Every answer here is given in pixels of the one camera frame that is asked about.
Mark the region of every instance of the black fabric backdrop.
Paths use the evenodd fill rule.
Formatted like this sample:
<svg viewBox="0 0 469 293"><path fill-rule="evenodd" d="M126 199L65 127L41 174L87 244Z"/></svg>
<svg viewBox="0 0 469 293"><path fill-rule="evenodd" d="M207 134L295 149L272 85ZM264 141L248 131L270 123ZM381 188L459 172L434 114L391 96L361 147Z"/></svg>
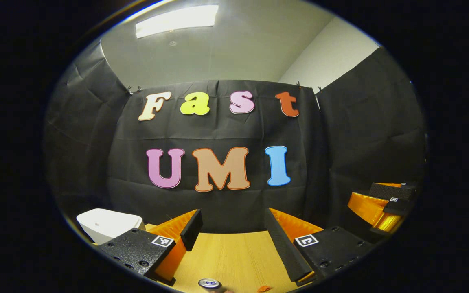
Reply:
<svg viewBox="0 0 469 293"><path fill-rule="evenodd" d="M171 91L171 98L149 121L138 121L149 94ZM247 114L229 110L229 96L250 91L255 103ZM296 97L298 117L281 111L276 94L287 91ZM206 115L184 115L180 106L193 92L210 96ZM262 81L209 80L179 83L141 90L129 98L117 122L108 163L108 189L114 210L140 215L146 222L160 224L194 208L202 210L203 232L230 233L264 230L263 212L272 207L313 221L326 185L326 142L314 92L308 87ZM291 182L269 186L270 160L264 150L287 147L285 162ZM198 183L193 150L212 149L220 163L234 147L249 149L246 174L251 186L242 190L194 190ZM147 172L148 149L162 149L160 172L171 176L167 151L184 149L181 181L173 189L156 187Z"/></svg>
<svg viewBox="0 0 469 293"><path fill-rule="evenodd" d="M108 65L100 41L73 61L52 93L43 137L47 180L60 210L77 223L80 213L110 208L108 154L129 95Z"/></svg>
<svg viewBox="0 0 469 293"><path fill-rule="evenodd" d="M80 52L70 46L128 3L0 5L0 291L158 292L97 257L70 230L39 155L50 83ZM365 285L374 292L469 291L469 2L320 3L399 58L421 94L431 148L421 200L391 241L306 291L362 290L356 280L378 280ZM1 228L2 219L10 229Z"/></svg>
<svg viewBox="0 0 469 293"><path fill-rule="evenodd" d="M410 79L381 47L316 94L328 130L327 226L352 213L372 182L422 182L424 117Z"/></svg>
<svg viewBox="0 0 469 293"><path fill-rule="evenodd" d="M148 94L171 91L155 118L138 121ZM229 110L229 96L250 91L255 109ZM296 97L298 117L281 111L275 95ZM206 115L184 115L192 92L210 96ZM130 96L110 69L100 43L88 47L58 82L46 115L44 148L49 182L61 210L74 222L91 208L109 208L160 224L194 208L203 232L263 230L271 207L326 227L344 222L353 191L372 182L420 181L425 152L424 119L409 79L379 48L314 95L309 87L262 81L209 80L164 85ZM269 186L266 147L284 145L291 182ZM246 147L251 186L198 192L192 152L213 150L220 162ZM162 149L160 172L171 175L167 151L182 148L181 182L154 186L148 149Z"/></svg>

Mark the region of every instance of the can lid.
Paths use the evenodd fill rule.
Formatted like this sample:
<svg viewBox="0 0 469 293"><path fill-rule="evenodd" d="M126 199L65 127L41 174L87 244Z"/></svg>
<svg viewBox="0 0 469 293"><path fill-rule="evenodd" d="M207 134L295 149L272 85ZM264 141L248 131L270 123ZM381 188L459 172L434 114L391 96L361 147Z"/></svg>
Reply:
<svg viewBox="0 0 469 293"><path fill-rule="evenodd" d="M217 280L208 279L208 278L199 280L199 285L200 287L207 288L207 289L220 288L220 282L218 282Z"/></svg>

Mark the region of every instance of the white object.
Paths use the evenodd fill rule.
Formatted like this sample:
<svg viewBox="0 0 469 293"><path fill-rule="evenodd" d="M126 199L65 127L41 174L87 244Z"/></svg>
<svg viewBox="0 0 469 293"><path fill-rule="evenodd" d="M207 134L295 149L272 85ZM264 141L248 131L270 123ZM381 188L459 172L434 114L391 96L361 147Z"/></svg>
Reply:
<svg viewBox="0 0 469 293"><path fill-rule="evenodd" d="M316 243L319 242L318 239L316 239L316 238L314 238L314 236L312 236L312 234L305 235L305 236L302 236L302 237L297 237L297 238L294 238L294 239L296 239L298 244L301 245L302 247L313 245L313 244L316 244Z"/></svg>
<svg viewBox="0 0 469 293"><path fill-rule="evenodd" d="M149 11L152 11L152 10L155 9L155 8L158 8L158 7L160 7L160 6L164 5L164 4L168 4L169 2L173 2L173 1L174 1L174 0L162 0L162 1L160 1L160 2L157 2L157 3L153 4L153 5L148 6L148 7L144 8L144 9L142 9L141 11L139 11L139 12L133 14L132 16L126 18L123 22L130 22L130 21L136 19L137 17L139 17L140 15L143 15L143 14L145 14L145 13L148 13Z"/></svg>
<svg viewBox="0 0 469 293"><path fill-rule="evenodd" d="M143 20L135 25L136 37L147 37L156 33L197 28L215 24L218 5L201 5L182 8Z"/></svg>
<svg viewBox="0 0 469 293"><path fill-rule="evenodd" d="M77 216L77 221L97 245L110 241L133 228L145 229L141 217L104 208L94 208L84 212Z"/></svg>

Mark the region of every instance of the fluorescent light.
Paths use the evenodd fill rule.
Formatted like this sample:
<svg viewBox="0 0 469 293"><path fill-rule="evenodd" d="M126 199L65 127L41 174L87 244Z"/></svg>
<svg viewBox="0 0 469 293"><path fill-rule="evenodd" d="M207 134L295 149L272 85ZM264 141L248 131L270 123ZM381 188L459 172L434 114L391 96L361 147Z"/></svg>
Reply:
<svg viewBox="0 0 469 293"><path fill-rule="evenodd" d="M162 1L160 1L160 2L157 2L157 3L153 4L153 5L148 6L148 7L144 8L144 9L142 9L141 11L139 11L139 12L133 14L132 16L126 18L125 20L123 20L123 22L129 22L130 20L133 20L133 19L139 17L140 15L143 15L144 13L147 13L148 11L152 11L153 9L155 9L155 8L157 8L157 7L160 7L160 6L164 5L164 4L168 4L169 2L172 2L172 1L174 1L174 0L162 0Z"/></svg>
<svg viewBox="0 0 469 293"><path fill-rule="evenodd" d="M136 37L147 37L156 33L178 30L180 28L197 28L215 24L218 5L202 5L182 8L157 15L135 25Z"/></svg>

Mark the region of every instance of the table surface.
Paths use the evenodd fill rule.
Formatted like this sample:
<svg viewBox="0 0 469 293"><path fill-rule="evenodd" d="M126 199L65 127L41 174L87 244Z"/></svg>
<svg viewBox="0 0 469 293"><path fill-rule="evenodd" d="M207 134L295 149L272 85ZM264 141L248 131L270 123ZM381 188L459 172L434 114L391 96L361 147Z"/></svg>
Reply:
<svg viewBox="0 0 469 293"><path fill-rule="evenodd" d="M146 230L151 227L154 225L147 224ZM186 293L205 293L198 285L202 278L218 280L224 289L236 293L257 292L262 286L272 287L270 293L298 289L296 283L290 281L267 231L199 233L193 250L186 252L175 272L176 282L172 288Z"/></svg>

